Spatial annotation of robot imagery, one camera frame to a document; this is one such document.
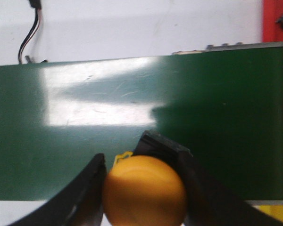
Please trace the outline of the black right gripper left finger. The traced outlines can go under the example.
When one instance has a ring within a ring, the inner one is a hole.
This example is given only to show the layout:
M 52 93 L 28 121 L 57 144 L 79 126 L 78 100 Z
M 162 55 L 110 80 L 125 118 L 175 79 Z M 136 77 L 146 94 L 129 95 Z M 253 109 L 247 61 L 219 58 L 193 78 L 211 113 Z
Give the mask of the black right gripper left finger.
M 100 226 L 102 187 L 106 177 L 104 154 L 96 154 L 58 194 L 12 226 Z

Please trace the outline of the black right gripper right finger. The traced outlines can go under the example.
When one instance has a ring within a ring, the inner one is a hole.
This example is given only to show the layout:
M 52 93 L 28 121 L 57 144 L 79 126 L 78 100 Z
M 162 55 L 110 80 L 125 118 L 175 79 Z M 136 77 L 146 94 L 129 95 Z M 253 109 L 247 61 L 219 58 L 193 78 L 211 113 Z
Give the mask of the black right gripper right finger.
M 251 207 L 211 176 L 186 151 L 178 153 L 176 170 L 187 192 L 186 226 L 283 226 Z

